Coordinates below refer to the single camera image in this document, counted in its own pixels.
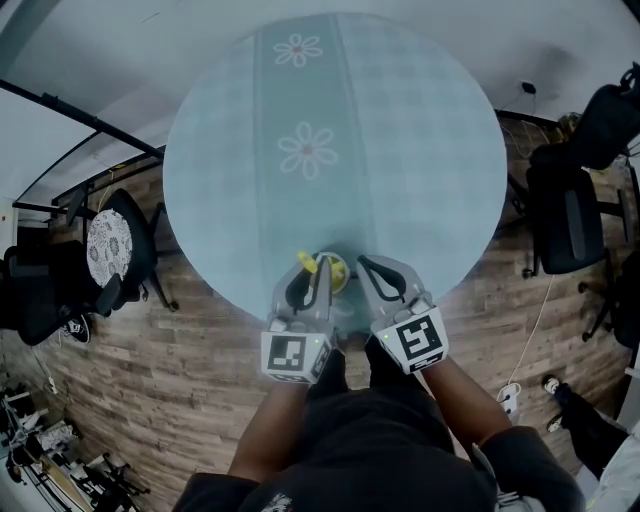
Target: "floor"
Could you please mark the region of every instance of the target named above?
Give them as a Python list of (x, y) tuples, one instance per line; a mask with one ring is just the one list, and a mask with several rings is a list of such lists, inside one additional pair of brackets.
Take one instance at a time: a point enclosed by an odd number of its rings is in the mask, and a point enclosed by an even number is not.
[[(524, 181), (527, 162), (519, 151), (526, 156), (544, 142), (543, 135), (532, 125), (501, 122), (513, 136), (505, 132), (509, 170)], [(594, 174), (594, 181), (602, 200), (616, 201), (617, 188), (633, 198), (629, 176)], [(150, 215), (162, 199), (161, 168), (120, 186)], [(94, 207), (101, 195), (92, 196)], [(635, 214), (635, 202), (631, 206)], [(502, 222), (516, 216), (508, 196)], [(631, 250), (624, 245), (621, 222), (605, 219), (605, 232), (619, 264)], [(55, 242), (80, 233), (79, 223), (68, 231), (61, 220), (51, 229)], [(175, 248), (166, 219), (157, 240), (160, 248)], [(491, 394), (506, 383), (518, 363), (549, 286), (545, 275), (530, 280), (520, 276), (530, 261), (530, 247), (524, 230), (494, 238), (465, 280), (440, 304), (451, 355)], [(147, 303), (129, 304), (110, 319), (97, 319), (89, 346), (62, 339), (60, 347), (50, 340), (35, 350), (61, 390), (56, 397), (43, 395), (75, 420), (84, 434), (84, 456), (105, 450), (118, 453), (133, 466), (133, 479), (151, 489), (140, 500), (144, 510), (168, 511), (194, 471), (227, 469), (269, 385), (258, 370), (260, 323), (204, 283), (184, 256), (163, 258), (158, 273), (167, 293), (179, 301), (178, 313), (164, 310), (151, 293)], [(602, 274), (602, 265), (596, 265), (555, 277), (536, 335), (515, 375), (522, 385), (516, 421), (537, 428), (573, 473), (579, 463), (567, 433), (545, 431), (557, 410), (539, 384), (554, 372), (604, 411), (615, 407), (630, 352), (604, 330), (588, 343), (580, 337), (601, 302), (591, 294), (578, 294), (577, 285), (581, 280), (602, 281)], [(26, 345), (8, 332), (2, 344), (10, 374), (42, 388), (43, 372)], [(367, 373), (361, 348), (351, 349), (350, 384), (364, 387)]]

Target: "round table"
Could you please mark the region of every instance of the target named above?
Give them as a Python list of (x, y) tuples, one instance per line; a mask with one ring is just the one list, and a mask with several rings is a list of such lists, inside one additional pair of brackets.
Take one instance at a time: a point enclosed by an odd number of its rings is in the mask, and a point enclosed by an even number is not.
[[(479, 85), (439, 45), (383, 18), (274, 23), (188, 94), (164, 161), (178, 243), (230, 302), (266, 318), (299, 251), (413, 266), (435, 299), (491, 239), (506, 151)], [(357, 282), (332, 311), (367, 326)]]

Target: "round seat cushion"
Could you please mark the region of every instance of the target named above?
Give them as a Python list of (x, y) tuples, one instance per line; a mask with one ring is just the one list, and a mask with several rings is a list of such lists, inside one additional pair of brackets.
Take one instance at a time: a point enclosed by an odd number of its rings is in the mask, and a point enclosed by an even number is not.
[(87, 236), (87, 264), (93, 280), (103, 288), (114, 274), (124, 280), (131, 263), (131, 229), (115, 210), (93, 219)]

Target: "power strip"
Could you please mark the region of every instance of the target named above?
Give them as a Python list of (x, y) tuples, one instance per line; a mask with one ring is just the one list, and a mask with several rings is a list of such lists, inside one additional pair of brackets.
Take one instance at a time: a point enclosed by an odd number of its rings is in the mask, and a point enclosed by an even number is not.
[(507, 414), (513, 414), (518, 410), (518, 395), (522, 391), (522, 386), (517, 382), (512, 382), (503, 387), (498, 393), (498, 403)]
[(56, 383), (53, 380), (53, 377), (51, 375), (49, 375), (49, 385), (51, 386), (51, 392), (54, 395), (57, 395), (58, 394), (58, 388), (56, 388)]

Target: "black shirt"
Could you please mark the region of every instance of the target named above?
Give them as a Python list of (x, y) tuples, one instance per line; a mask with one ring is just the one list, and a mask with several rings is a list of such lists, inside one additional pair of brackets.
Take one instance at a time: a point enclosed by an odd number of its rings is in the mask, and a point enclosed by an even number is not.
[(418, 390), (376, 388), (307, 407), (291, 465), (258, 484), (196, 474), (181, 512), (494, 511), (504, 492), (547, 512), (584, 510), (584, 498), (535, 430), (514, 427), (484, 443), (496, 478), (454, 455), (434, 400)]

